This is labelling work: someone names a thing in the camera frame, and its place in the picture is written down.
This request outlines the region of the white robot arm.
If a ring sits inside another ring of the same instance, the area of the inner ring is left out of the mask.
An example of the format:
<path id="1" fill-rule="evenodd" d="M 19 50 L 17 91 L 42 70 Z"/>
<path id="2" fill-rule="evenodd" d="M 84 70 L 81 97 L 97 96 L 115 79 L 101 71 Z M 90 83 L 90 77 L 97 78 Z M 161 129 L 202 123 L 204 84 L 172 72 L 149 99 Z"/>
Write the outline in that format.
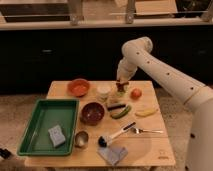
<path id="1" fill-rule="evenodd" d="M 170 95 L 194 113 L 185 168 L 187 171 L 213 171 L 213 89 L 151 55 L 149 37 L 125 42 L 116 80 L 127 83 L 142 69 Z"/>

